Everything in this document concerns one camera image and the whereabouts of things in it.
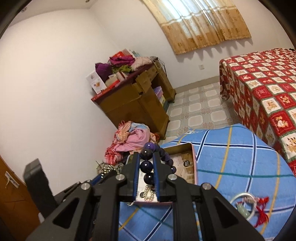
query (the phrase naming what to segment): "curtain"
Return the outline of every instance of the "curtain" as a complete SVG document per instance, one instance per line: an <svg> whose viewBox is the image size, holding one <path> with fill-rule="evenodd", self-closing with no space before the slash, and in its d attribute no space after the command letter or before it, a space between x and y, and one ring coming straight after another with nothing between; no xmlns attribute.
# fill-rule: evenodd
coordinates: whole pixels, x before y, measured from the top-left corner
<svg viewBox="0 0 296 241"><path fill-rule="evenodd" d="M240 12L231 0L143 0L175 54L250 38Z"/></svg>

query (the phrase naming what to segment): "open box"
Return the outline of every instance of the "open box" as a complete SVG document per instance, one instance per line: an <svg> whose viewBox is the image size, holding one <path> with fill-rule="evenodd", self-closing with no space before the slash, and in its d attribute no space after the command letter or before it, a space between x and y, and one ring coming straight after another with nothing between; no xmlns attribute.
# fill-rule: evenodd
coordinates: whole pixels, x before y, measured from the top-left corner
<svg viewBox="0 0 296 241"><path fill-rule="evenodd" d="M164 148L164 150L174 161L174 166L177 169L175 174L185 179L188 183L197 184L196 161L193 145L191 143L185 143L167 147ZM139 170L138 190L135 203L159 204L156 198L156 193L151 191L149 185L144 182L144 175L145 173Z"/></svg>

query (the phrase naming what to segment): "wooden cabinet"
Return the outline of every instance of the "wooden cabinet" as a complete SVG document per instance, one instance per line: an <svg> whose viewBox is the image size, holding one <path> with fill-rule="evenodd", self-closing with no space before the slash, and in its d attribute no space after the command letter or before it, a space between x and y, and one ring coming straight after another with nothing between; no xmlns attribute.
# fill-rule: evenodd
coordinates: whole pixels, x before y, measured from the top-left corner
<svg viewBox="0 0 296 241"><path fill-rule="evenodd" d="M12 183L5 188L6 171L17 181L19 188ZM39 225L38 213L24 183L0 157L0 217L16 241L25 241Z"/></svg>
<svg viewBox="0 0 296 241"><path fill-rule="evenodd" d="M133 79L129 76L130 79L112 93L94 101L116 127L122 121L143 123L164 139L169 117L153 88L161 86L164 98L169 102L174 101L176 92L159 62L145 68L133 74Z"/></svg>

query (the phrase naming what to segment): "green cloth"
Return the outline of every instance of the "green cloth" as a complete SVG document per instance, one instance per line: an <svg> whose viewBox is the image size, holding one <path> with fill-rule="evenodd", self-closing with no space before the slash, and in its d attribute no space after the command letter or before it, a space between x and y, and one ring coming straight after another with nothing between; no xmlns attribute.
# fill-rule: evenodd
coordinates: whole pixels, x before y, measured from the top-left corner
<svg viewBox="0 0 296 241"><path fill-rule="evenodd" d="M128 65L122 65L120 67L112 66L112 73L116 74L117 72L131 72L131 67Z"/></svg>

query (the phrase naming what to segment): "silver screw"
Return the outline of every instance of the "silver screw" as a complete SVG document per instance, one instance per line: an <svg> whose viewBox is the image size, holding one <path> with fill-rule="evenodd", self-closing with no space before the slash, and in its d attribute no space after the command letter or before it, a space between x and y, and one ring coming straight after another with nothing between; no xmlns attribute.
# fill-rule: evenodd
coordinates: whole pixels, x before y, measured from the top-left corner
<svg viewBox="0 0 296 241"><path fill-rule="evenodd" d="M177 175L176 174L169 174L168 179L170 179L171 181L174 181L177 179Z"/></svg>
<svg viewBox="0 0 296 241"><path fill-rule="evenodd" d="M87 189L89 189L91 187L91 185L89 184L89 183L82 183L81 184L81 188L83 189L83 190L87 190Z"/></svg>
<svg viewBox="0 0 296 241"><path fill-rule="evenodd" d="M210 190L210 189L212 188L212 185L209 184L209 183L204 183L204 184L202 185L202 188L205 189L205 190Z"/></svg>
<svg viewBox="0 0 296 241"><path fill-rule="evenodd" d="M116 175L116 179L118 180L118 181L122 181L123 179L125 179L125 175L123 175L123 174L118 174L118 175Z"/></svg>

